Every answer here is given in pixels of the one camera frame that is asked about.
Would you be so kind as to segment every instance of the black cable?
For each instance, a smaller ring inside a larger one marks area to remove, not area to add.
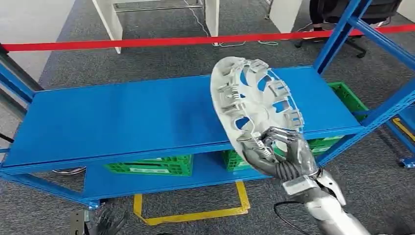
[[[305,232],[304,230],[300,229],[299,227],[295,226],[294,224],[292,224],[290,221],[286,220],[285,218],[283,218],[277,211],[277,207],[280,205],[284,205],[284,204],[300,204],[299,202],[296,201],[285,201],[285,202],[278,202],[274,204],[274,212],[275,214],[282,220],[284,221],[286,224],[288,224],[291,228],[299,231],[300,233],[304,234],[304,235],[311,235],[307,232]]]
[[[2,133],[0,133],[0,138],[2,138],[3,140],[5,140],[5,141],[8,141],[8,142],[10,142],[10,143],[13,143],[14,142],[14,139],[12,139],[12,138],[10,138],[10,137],[8,137],[8,136],[5,136],[5,135],[3,135]]]

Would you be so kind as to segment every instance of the gray carpet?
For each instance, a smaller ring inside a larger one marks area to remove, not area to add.
[[[204,35],[189,10],[120,14],[124,38],[178,37]],[[223,0],[220,34],[275,32],[263,17],[265,1]],[[304,1],[296,28],[308,23]],[[401,16],[392,24],[407,24]],[[410,52],[415,52],[414,33],[390,36]],[[62,30],[59,41],[98,40],[108,36],[90,0],[77,0]],[[41,77],[47,88],[108,84],[210,73],[225,56],[260,58],[272,67],[311,64],[322,45],[300,49],[291,41],[277,47],[247,43],[243,47],[217,48],[210,45],[189,47],[124,48],[53,52]],[[369,49],[363,59],[344,47],[324,77],[327,81],[344,81],[370,108],[375,108],[413,72],[365,38],[360,43]],[[379,128],[348,151],[330,162],[327,169],[338,180],[353,213],[373,234],[406,235],[415,233],[415,172],[397,166],[396,159],[409,153],[386,128]],[[42,173],[43,177],[79,189],[82,175],[74,178]],[[68,234],[69,213],[82,208],[54,196],[0,182],[0,234],[37,235]],[[248,214],[179,224],[146,226],[132,215],[121,230],[122,235],[285,235],[299,234],[272,210],[275,202],[285,200],[279,183],[273,179],[246,182],[252,208]],[[202,212],[239,205],[234,184],[186,189],[144,195],[145,217]],[[112,199],[106,207],[117,213],[132,211],[132,197]],[[282,214],[311,234],[318,230],[301,206],[281,208]]]

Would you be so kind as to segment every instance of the cable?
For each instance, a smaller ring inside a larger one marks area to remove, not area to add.
[[[14,142],[14,139],[12,139],[12,138],[10,138],[8,136],[3,135],[3,133],[0,133],[0,138],[2,138],[3,140],[5,140],[5,141],[7,141],[9,143],[13,143]]]
[[[186,3],[186,5],[190,6],[190,4],[187,2],[187,0],[183,0],[183,1]],[[196,20],[196,23],[202,27],[202,30],[203,30],[203,32],[205,32],[206,36],[209,36],[208,31],[205,29],[205,26],[202,23],[200,23],[199,18],[196,16],[195,11],[192,8],[189,8],[189,10],[192,12],[192,14],[193,14],[193,16],[194,16],[194,18]],[[240,44],[225,45],[225,43],[217,43],[217,45],[215,45],[214,43],[212,43],[212,45],[214,47],[238,47],[238,46],[245,45],[245,43],[246,43],[246,41],[244,41],[243,43],[240,43]],[[262,41],[258,41],[258,43],[259,44],[263,44],[263,45],[268,45],[268,46],[278,46],[279,45],[278,42],[262,42]]]
[[[304,235],[311,235],[307,232],[305,232],[304,230],[300,229],[299,227],[295,226],[294,224],[292,224],[290,221],[286,220],[285,218],[283,218],[277,211],[277,207],[280,205],[285,205],[285,204],[300,204],[299,202],[296,201],[285,201],[285,202],[278,202],[274,204],[274,212],[275,214],[282,220],[284,221],[286,224],[288,224],[291,228],[299,231],[300,233],[304,234]]]

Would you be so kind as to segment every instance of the white cord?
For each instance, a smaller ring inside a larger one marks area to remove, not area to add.
[[[187,2],[187,0],[183,0],[186,5],[190,6],[190,4]],[[205,29],[205,26],[200,23],[199,18],[196,16],[196,13],[194,12],[193,8],[189,8],[189,10],[192,12],[196,23],[199,24],[202,27],[203,32],[205,32],[206,36],[210,36],[208,31]],[[225,45],[225,43],[212,43],[212,46],[214,47],[238,47],[238,46],[243,46],[245,45],[246,41],[244,41],[243,43],[239,43],[239,44],[231,44],[231,45]],[[258,41],[259,44],[263,44],[263,45],[268,45],[268,46],[278,46],[277,42],[262,42],[262,41]]]

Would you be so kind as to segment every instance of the green plastic crate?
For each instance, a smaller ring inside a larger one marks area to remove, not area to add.
[[[351,112],[366,111],[368,108],[361,102],[361,100],[353,93],[353,91],[343,82],[333,82],[328,84],[343,102],[343,104]],[[367,115],[355,115],[358,121],[366,118]],[[337,143],[343,136],[335,136],[331,138],[309,140],[308,145],[314,156],[324,153],[331,146]]]
[[[112,163],[106,164],[105,167],[113,173],[190,176],[193,155]]]
[[[278,148],[274,148],[274,152],[284,156],[284,152]],[[227,171],[245,170],[251,168],[251,165],[244,161],[233,149],[222,151],[222,157],[225,161]]]
[[[344,82],[333,82],[328,85],[351,112],[369,110]],[[355,115],[355,117],[358,121],[361,121],[367,115]]]
[[[343,104],[351,111],[366,111],[368,108],[361,102],[361,100],[353,93],[353,91],[343,82],[333,82],[328,84],[337,95],[337,97],[343,102]],[[355,116],[358,121],[361,121],[366,118],[367,115],[357,115]],[[309,140],[308,145],[310,146],[311,152],[316,157],[325,151],[327,151],[331,146],[337,143],[343,136],[334,136],[322,139]],[[279,151],[280,155],[284,155],[283,152],[279,149],[274,149],[274,151]],[[244,170],[249,169],[251,166],[245,162],[235,150],[223,151],[223,158],[225,161],[225,166],[228,171],[235,170]]]

